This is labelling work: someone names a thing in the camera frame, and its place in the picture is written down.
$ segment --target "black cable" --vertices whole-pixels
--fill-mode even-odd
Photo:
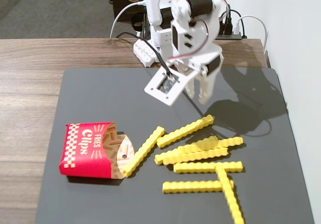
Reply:
[[[168,66],[166,65],[166,63],[164,62],[164,60],[163,60],[162,56],[160,55],[160,53],[159,53],[154,47],[152,47],[152,45],[151,45],[146,39],[141,38],[141,37],[138,37],[138,36],[136,36],[136,35],[134,35],[133,33],[130,33],[130,32],[122,32],[122,33],[120,33],[116,38],[119,38],[119,37],[120,37],[121,35],[123,35],[123,34],[128,34],[128,35],[130,35],[130,36],[132,36],[132,37],[135,37],[135,38],[137,38],[137,39],[140,39],[140,40],[144,41],[144,42],[153,50],[153,52],[155,52],[155,54],[156,54],[156,56],[157,56],[157,58],[158,58],[158,60],[159,60],[159,63],[160,63],[161,66],[166,70],[167,75],[168,75],[169,77],[171,77],[171,76],[173,75],[173,74],[171,73],[169,67],[168,67]]]
[[[237,136],[239,135],[243,135],[243,136],[247,136],[247,137],[263,137],[263,136],[267,136],[268,134],[270,134],[272,132],[272,124],[269,120],[263,119],[262,121],[266,121],[267,124],[269,125],[269,131],[266,132],[265,134],[260,134],[260,135],[247,135],[247,134],[241,134],[241,133],[236,133]],[[235,129],[231,128],[231,127],[225,127],[227,130],[230,130],[232,132],[236,132]]]
[[[235,12],[236,14],[239,15],[239,17],[242,17],[241,14],[240,14],[238,11],[236,11],[236,10],[230,9],[230,12]],[[241,24],[242,24],[242,29],[243,29],[243,36],[242,36],[242,37],[246,37],[246,35],[245,35],[245,30],[244,30],[243,19],[241,19]]]
[[[230,6],[230,4],[228,4],[228,6],[229,6],[229,9],[230,9],[230,10],[229,10],[228,17],[231,17],[231,11],[232,11],[232,10],[231,10],[231,6]]]
[[[228,16],[228,15],[226,14],[226,17],[225,17],[225,22],[224,22],[224,28],[225,28],[225,26],[226,26],[226,23],[227,23],[227,16]]]
[[[225,35],[232,35],[233,34],[233,24],[232,24],[232,18],[231,18],[231,11],[226,15],[225,18],[225,24],[224,24],[224,34]]]

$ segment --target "red fries box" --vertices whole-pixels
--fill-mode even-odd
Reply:
[[[116,123],[66,125],[59,170],[62,175],[123,179],[123,167],[134,156],[126,135],[117,135]]]

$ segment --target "robotic arm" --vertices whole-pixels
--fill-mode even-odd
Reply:
[[[151,42],[167,59],[172,76],[161,67],[145,92],[167,105],[172,105],[182,91],[194,97],[194,78],[200,81],[199,101],[211,97],[215,78],[223,64],[222,49],[213,41],[219,32],[221,0],[172,0],[171,27],[163,29],[160,0],[146,0]]]

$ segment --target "gray carpet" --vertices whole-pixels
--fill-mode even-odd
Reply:
[[[0,39],[109,37],[113,20],[108,0],[0,0]]]

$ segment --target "wooden tabletop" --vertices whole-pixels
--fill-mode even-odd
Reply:
[[[34,223],[64,70],[142,67],[133,39],[0,40],[0,223]],[[217,41],[223,67],[267,67],[258,39]]]

